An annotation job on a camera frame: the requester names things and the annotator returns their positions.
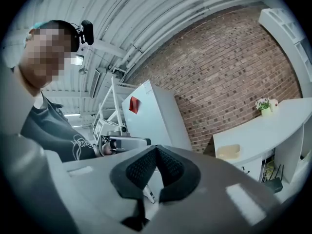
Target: white counter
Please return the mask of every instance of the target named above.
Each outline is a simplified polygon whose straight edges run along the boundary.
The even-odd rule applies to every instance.
[[[289,99],[279,104],[279,111],[268,117],[259,116],[240,126],[214,136],[217,152],[221,146],[240,145],[240,156],[227,160],[235,166],[262,157],[293,135],[312,115],[312,98]]]

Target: small plant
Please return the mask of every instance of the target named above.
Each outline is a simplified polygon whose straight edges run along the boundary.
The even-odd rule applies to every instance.
[[[257,100],[257,102],[255,103],[255,107],[258,110],[263,110],[263,109],[267,109],[269,108],[270,103],[269,103],[269,98],[261,98],[259,100]]]

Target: black foam padding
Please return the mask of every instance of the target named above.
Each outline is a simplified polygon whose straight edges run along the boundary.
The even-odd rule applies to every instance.
[[[149,138],[145,138],[146,145],[150,146],[152,144],[151,140]]]
[[[142,190],[158,167],[164,188],[159,202],[181,200],[199,184],[200,170],[190,160],[158,145],[116,165],[110,173],[111,183],[123,198],[142,200]]]

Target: ceiling light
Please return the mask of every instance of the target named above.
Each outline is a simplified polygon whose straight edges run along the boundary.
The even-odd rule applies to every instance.
[[[68,114],[68,115],[64,115],[65,117],[70,117],[70,116],[80,116],[80,114]]]
[[[75,57],[70,58],[70,64],[81,66],[83,63],[83,56],[76,55]]]

